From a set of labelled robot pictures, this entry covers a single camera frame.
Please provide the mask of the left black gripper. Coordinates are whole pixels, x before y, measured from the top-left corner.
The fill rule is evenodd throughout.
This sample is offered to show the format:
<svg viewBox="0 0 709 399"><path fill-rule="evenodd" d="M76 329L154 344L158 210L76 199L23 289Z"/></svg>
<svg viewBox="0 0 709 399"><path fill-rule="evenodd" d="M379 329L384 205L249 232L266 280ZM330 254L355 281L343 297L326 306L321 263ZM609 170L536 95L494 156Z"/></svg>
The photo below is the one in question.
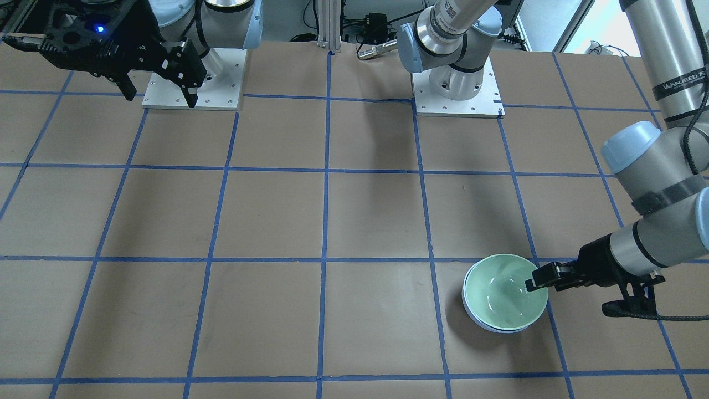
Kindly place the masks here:
<svg viewBox="0 0 709 399"><path fill-rule="evenodd" d="M617 286L620 300L601 305L610 318L658 319L654 285L665 282L661 265L649 254L636 233L610 233L584 245L575 261L554 261L532 271L527 292L555 288Z"/></svg>

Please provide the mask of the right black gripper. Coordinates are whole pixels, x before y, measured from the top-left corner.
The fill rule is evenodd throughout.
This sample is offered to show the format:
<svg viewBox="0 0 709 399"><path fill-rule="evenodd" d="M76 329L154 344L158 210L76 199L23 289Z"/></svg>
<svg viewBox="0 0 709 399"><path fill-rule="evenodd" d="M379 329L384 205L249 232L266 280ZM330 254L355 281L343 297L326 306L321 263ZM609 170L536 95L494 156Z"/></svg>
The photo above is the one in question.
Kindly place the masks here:
<svg viewBox="0 0 709 399"><path fill-rule="evenodd" d="M164 41L147 1L22 1L3 42L57 68L105 76L127 101L137 94L133 70L158 71L190 108L207 75L191 40Z"/></svg>

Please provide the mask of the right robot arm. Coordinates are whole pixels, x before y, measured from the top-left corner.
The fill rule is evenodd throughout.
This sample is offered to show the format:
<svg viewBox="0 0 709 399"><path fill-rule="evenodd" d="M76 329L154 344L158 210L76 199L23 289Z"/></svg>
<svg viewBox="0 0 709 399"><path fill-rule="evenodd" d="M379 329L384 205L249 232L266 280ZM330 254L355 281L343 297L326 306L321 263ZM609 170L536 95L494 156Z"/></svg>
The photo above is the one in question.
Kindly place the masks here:
<svg viewBox="0 0 709 399"><path fill-rule="evenodd" d="M150 73L149 109L236 110L261 1L20 1L3 42L62 70L104 78L127 100Z"/></svg>

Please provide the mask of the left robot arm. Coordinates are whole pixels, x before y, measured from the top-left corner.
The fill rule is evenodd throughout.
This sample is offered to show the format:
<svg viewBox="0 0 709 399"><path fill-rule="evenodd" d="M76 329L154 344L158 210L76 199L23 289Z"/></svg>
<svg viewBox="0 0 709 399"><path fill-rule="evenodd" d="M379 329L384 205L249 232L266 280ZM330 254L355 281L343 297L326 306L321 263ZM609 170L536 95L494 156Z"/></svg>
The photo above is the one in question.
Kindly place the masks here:
<svg viewBox="0 0 709 399"><path fill-rule="evenodd" d="M491 42L501 30L492 1L438 1L397 28L400 61L412 74L431 71L436 93L473 98ZM606 316L706 321L659 315L660 271L707 255L707 41L692 1L621 1L645 63L665 130L641 121L601 149L640 215L634 224L580 249L576 260L534 271L525 292L553 287L612 287L622 298Z"/></svg>

